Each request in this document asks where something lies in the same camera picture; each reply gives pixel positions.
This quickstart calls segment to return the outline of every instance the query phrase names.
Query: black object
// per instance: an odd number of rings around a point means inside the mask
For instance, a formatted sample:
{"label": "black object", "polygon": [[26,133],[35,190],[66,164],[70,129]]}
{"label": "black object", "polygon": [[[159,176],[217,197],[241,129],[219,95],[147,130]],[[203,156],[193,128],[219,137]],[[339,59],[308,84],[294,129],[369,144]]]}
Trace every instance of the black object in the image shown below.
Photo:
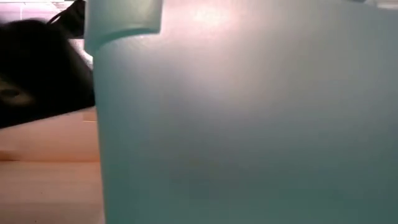
{"label": "black object", "polygon": [[91,68],[64,31],[37,20],[0,24],[0,128],[94,105]]}
{"label": "black object", "polygon": [[82,39],[85,29],[84,0],[74,1],[67,9],[51,18],[47,24],[63,29],[70,39]]}

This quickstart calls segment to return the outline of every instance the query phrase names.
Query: light blue plastic container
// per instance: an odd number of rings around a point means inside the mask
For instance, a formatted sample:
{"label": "light blue plastic container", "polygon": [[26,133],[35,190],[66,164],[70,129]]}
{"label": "light blue plastic container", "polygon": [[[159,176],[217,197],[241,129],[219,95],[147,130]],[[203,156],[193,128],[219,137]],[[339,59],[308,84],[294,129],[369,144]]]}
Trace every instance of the light blue plastic container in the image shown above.
{"label": "light blue plastic container", "polygon": [[107,224],[398,223],[398,13],[88,1]]}

